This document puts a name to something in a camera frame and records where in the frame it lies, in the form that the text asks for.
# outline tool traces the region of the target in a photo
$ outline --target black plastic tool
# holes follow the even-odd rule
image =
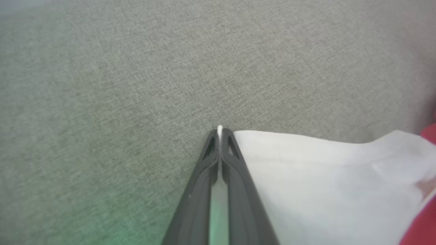
[[[211,186],[217,180],[220,159],[222,176],[228,186],[229,244],[278,245],[230,129],[223,129],[221,147],[217,130],[212,130],[209,134],[162,245],[209,244]]]

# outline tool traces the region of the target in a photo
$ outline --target gray upholstery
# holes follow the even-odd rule
[[[433,0],[69,0],[0,17],[0,243],[159,244],[209,130],[352,143],[436,105]]]

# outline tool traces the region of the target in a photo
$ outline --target red fabric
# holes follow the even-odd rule
[[[436,198],[415,218],[400,245],[436,245]]]
[[[426,127],[422,132],[421,136],[424,139],[429,140],[431,143],[436,144],[436,123]]]

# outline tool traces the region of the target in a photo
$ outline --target fabric texture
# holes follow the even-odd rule
[[[280,244],[398,245],[436,194],[436,146],[395,131],[365,144],[235,132]],[[429,193],[421,183],[433,181]]]
[[[431,0],[68,0],[0,17],[0,243],[159,244],[208,132],[420,132]]]

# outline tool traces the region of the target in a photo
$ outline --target white cloth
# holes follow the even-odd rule
[[[395,131],[365,144],[238,131],[282,245],[397,245],[436,174],[436,146]]]

